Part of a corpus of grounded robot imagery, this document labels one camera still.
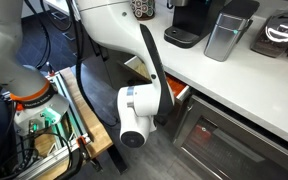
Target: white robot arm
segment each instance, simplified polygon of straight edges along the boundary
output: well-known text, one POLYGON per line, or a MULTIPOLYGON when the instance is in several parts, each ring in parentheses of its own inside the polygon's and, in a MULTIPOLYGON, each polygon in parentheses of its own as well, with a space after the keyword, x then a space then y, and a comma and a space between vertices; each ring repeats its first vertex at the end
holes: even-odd
POLYGON ((11 99, 19 107, 24 107, 14 117, 16 132, 23 136, 29 133, 31 125, 43 129, 58 123, 68 108, 68 101, 54 91, 39 71, 16 60, 22 41, 22 4, 23 0, 0 0, 0 85, 10 91, 11 99))
POLYGON ((153 115, 165 115, 174 105, 153 37, 145 25, 138 23, 128 0, 76 0, 76 4, 94 41, 134 54, 147 67, 152 84, 121 88, 117 98, 120 139, 128 147, 140 147, 156 129, 153 115))
MULTIPOLYGON (((0 0, 0 85, 25 106, 18 111, 15 124, 18 134, 26 135, 32 121, 38 129, 46 126, 45 116, 53 120, 49 125, 59 122, 68 102, 54 93, 36 69, 23 67, 15 59, 22 39, 22 4, 22 0, 0 0)), ((118 94, 121 141, 129 147, 140 147, 155 130, 153 115, 167 114, 174 105, 153 37, 137 22, 128 0, 76 0, 76 4, 93 40, 138 56, 148 69, 152 84, 124 87, 118 94)))

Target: drawer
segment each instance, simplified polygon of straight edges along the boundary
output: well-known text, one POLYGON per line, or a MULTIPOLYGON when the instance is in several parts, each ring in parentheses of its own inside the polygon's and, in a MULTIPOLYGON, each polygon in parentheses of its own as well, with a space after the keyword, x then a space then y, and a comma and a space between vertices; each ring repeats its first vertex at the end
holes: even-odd
MULTIPOLYGON (((126 61, 124 66, 126 66, 126 68, 128 68, 130 71, 133 71, 133 73, 137 74, 137 76, 150 82, 150 76, 146 70, 146 67, 137 56, 134 56, 130 60, 126 61)), ((166 80, 170 85, 174 96, 176 97, 176 102, 181 104, 190 95, 190 86, 168 73, 166 73, 166 80)))

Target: kitchen counter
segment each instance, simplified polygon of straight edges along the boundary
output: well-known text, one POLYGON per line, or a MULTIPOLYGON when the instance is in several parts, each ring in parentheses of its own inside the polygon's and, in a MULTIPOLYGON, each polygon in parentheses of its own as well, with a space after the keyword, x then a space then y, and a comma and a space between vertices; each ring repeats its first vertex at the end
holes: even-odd
POLYGON ((225 62, 204 55, 208 36, 190 49, 166 42, 164 30, 172 25, 173 13, 165 5, 156 4, 156 16, 141 23, 151 30, 166 72, 288 141, 288 58, 250 50, 265 22, 253 19, 225 62))

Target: dark cabinet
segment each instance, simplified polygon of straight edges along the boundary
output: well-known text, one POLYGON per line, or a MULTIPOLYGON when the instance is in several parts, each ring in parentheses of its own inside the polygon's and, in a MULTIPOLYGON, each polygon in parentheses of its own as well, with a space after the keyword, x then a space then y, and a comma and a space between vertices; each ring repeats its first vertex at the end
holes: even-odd
POLYGON ((201 97, 192 96, 186 107, 178 148, 215 179, 288 179, 287 143, 201 97))

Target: black cable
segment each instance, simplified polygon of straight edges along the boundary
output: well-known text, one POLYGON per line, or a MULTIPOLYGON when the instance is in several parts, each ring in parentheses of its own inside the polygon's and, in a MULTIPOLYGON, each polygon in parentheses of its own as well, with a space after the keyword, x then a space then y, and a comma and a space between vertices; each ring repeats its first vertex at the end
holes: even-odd
POLYGON ((83 58, 84 55, 84 29, 83 29, 83 24, 81 23, 81 21, 79 21, 79 27, 80 27, 80 33, 81 33, 81 51, 80 51, 80 58, 83 58))
POLYGON ((30 8, 30 10, 33 12, 34 16, 36 17, 36 19, 39 21, 41 27, 42 27, 42 30, 43 30, 43 33, 45 35, 45 38, 46 38, 46 45, 45 45, 45 50, 44 50, 44 53, 43 53, 43 56, 42 58, 40 59, 40 61, 37 63, 37 65, 35 66, 38 70, 40 70, 44 65, 45 63, 48 61, 49 57, 50 57, 50 54, 51 54, 51 41, 50 41, 50 36, 49 36, 49 33, 43 23, 43 21, 41 20, 41 18, 38 16, 37 12, 35 11, 35 9, 33 8, 32 4, 29 2, 29 0, 24 0, 24 2, 26 3, 26 5, 30 8))
POLYGON ((59 26, 57 26, 57 25, 53 22, 52 17, 51 17, 51 16, 49 15, 49 13, 46 11, 45 6, 44 6, 44 0, 40 0, 40 4, 41 4, 41 7, 42 7, 43 12, 44 12, 45 14, 47 14, 47 16, 48 16, 48 18, 49 18, 49 21, 52 23, 52 25, 53 25, 56 29, 58 29, 58 30, 60 30, 60 31, 68 31, 68 30, 71 28, 71 26, 72 26, 72 17, 71 17, 71 16, 69 17, 69 24, 68 24, 68 26, 65 27, 65 28, 60 28, 59 26))
POLYGON ((16 106, 17 106, 17 102, 12 101, 12 102, 11 102, 11 119, 10 119, 10 122, 9 122, 9 124, 8 124, 8 127, 7 127, 7 129, 6 129, 6 131, 5 131, 4 137, 3 137, 3 139, 2 139, 3 144, 2 144, 2 147, 1 147, 2 149, 1 149, 1 152, 0 152, 0 167, 1 167, 1 161, 2 161, 2 159, 3 159, 3 154, 4 154, 5 151, 6 151, 6 149, 4 148, 4 146, 5 146, 5 144, 6 144, 5 141, 6 141, 6 139, 7 139, 7 136, 8 136, 8 134, 9 134, 10 129, 11 129, 11 127, 12 127, 12 125, 13 125, 13 122, 14 122, 14 117, 15 117, 15 113, 16 113, 16 110, 15 110, 16 106))
POLYGON ((67 126, 68 126, 68 133, 71 135, 73 133, 73 129, 72 129, 72 123, 70 121, 70 117, 68 116, 67 112, 64 114, 64 116, 66 118, 66 122, 67 122, 67 126))
MULTIPOLYGON (((30 148, 32 148, 32 149, 35 147, 35 139, 31 139, 31 140, 30 140, 29 146, 30 146, 30 148)), ((23 159, 22 163, 20 164, 20 166, 18 167, 17 170, 25 169, 25 168, 27 167, 28 163, 30 162, 32 156, 33 156, 33 150, 28 151, 28 152, 25 154, 24 159, 23 159)))
MULTIPOLYGON (((74 11, 73 11, 73 8, 72 8, 72 4, 71 4, 71 0, 66 0, 66 3, 67 3, 67 6, 69 8, 69 14, 71 17, 74 17, 74 11)), ((90 107, 90 109, 94 112, 95 116, 99 119, 99 121, 108 126, 108 127, 115 127, 117 124, 118 124, 118 120, 116 119, 116 122, 114 124, 108 124, 107 122, 105 122, 103 119, 101 119, 99 117, 99 115, 96 113, 95 111, 95 108, 94 106, 92 105, 92 103, 90 102, 90 100, 88 99, 85 91, 84 91, 84 88, 83 88, 83 84, 82 84, 82 81, 81 81, 81 71, 82 71, 82 55, 81 55, 81 52, 83 52, 80 48, 80 43, 79 43, 79 38, 78 38, 78 34, 77 34, 77 25, 76 25, 76 22, 73 21, 73 27, 74 27, 74 32, 75 32, 75 36, 76 36, 76 48, 77 48, 77 60, 76 60, 76 81, 77 81, 77 85, 78 85, 78 88, 81 92, 81 95, 83 97, 83 99, 85 100, 86 104, 90 107)))
POLYGON ((0 170, 2 169, 2 167, 4 167, 5 164, 7 164, 9 161, 11 161, 13 158, 15 158, 18 154, 23 153, 25 151, 34 151, 35 152, 36 155, 35 155, 35 159, 33 160, 33 162, 31 164, 29 164, 28 166, 26 166, 26 168, 18 170, 17 172, 15 172, 15 173, 13 173, 13 174, 11 174, 9 176, 0 178, 0 180, 13 179, 16 176, 18 176, 19 174, 21 174, 23 171, 25 171, 26 169, 30 168, 36 162, 36 160, 38 159, 38 154, 39 154, 38 150, 36 148, 26 148, 26 149, 23 149, 21 151, 18 151, 17 153, 12 155, 10 158, 8 158, 6 161, 4 161, 4 163, 2 164, 0 170))
MULTIPOLYGON (((70 149, 70 146, 69 146, 68 142, 67 142, 67 141, 65 140, 65 138, 63 138, 61 135, 56 134, 56 133, 48 133, 48 132, 46 132, 46 131, 47 131, 47 129, 45 129, 42 133, 38 133, 38 134, 35 134, 35 135, 33 135, 33 136, 27 136, 27 137, 25 137, 24 139, 22 139, 22 142, 27 141, 27 140, 29 140, 29 139, 36 139, 36 138, 38 138, 38 137, 40 137, 40 136, 42 136, 42 135, 44 135, 44 134, 50 134, 50 135, 59 137, 59 138, 61 139, 61 141, 65 143, 65 145, 66 145, 66 147, 67 147, 67 150, 68 150, 69 162, 68 162, 67 169, 69 169, 73 157, 72 157, 72 152, 71 152, 71 149, 70 149)), ((16 144, 16 147, 19 146, 19 145, 21 145, 22 142, 17 143, 17 144, 16 144)))

